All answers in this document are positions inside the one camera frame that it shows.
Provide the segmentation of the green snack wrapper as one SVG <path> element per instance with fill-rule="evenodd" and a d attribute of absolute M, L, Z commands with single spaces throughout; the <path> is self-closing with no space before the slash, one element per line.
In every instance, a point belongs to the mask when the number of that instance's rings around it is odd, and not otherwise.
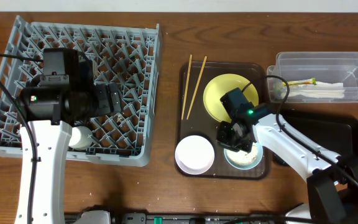
<path fill-rule="evenodd" d="M 304 80 L 287 81 L 288 86 L 300 86 L 300 85 L 316 85 L 315 78 L 309 78 Z"/>

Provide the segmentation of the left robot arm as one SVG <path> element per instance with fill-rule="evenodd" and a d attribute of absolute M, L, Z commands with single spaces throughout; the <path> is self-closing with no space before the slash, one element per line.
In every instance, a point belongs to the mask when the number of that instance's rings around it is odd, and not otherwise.
<path fill-rule="evenodd" d="M 96 64 L 83 52 L 44 50 L 44 72 L 16 98 L 23 125 L 22 172 L 16 223 L 64 223 L 69 148 L 86 149 L 91 131 L 77 121 L 120 113 L 116 84 L 94 84 Z"/>

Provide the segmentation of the light blue small bowl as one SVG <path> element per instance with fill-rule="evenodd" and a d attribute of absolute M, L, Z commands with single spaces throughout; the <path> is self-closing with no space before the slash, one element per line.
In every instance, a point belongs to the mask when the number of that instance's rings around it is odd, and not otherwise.
<path fill-rule="evenodd" d="M 253 143 L 250 152 L 234 152 L 224 149 L 224 156 L 228 163 L 239 170 L 250 170 L 255 168 L 264 156 L 264 150 L 259 143 Z"/>

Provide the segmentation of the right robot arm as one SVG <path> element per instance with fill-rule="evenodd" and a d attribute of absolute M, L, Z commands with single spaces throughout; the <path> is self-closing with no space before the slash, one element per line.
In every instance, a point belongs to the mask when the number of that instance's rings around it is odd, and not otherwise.
<path fill-rule="evenodd" d="M 219 126 L 219 145 L 249 152 L 257 143 L 283 159 L 307 184 L 307 204 L 283 216 L 249 217 L 247 221 L 358 223 L 358 156 L 342 156 L 321 147 L 269 105 L 254 106 L 240 88 L 227 92 L 220 102 L 231 120 Z"/>

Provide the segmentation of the white paper napkin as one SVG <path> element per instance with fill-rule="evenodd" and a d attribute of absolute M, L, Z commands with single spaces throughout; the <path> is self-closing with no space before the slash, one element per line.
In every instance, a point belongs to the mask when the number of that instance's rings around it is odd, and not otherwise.
<path fill-rule="evenodd" d="M 344 98 L 343 83 L 316 82 L 315 85 L 295 85 L 290 87 L 289 97 Z"/>

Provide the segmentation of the white cup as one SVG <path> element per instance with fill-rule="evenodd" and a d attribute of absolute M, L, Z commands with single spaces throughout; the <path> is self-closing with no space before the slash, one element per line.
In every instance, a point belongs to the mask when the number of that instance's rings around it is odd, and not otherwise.
<path fill-rule="evenodd" d="M 90 147 L 92 143 L 91 136 L 92 131 L 86 126 L 73 127 L 68 146 L 72 149 L 84 151 Z"/>

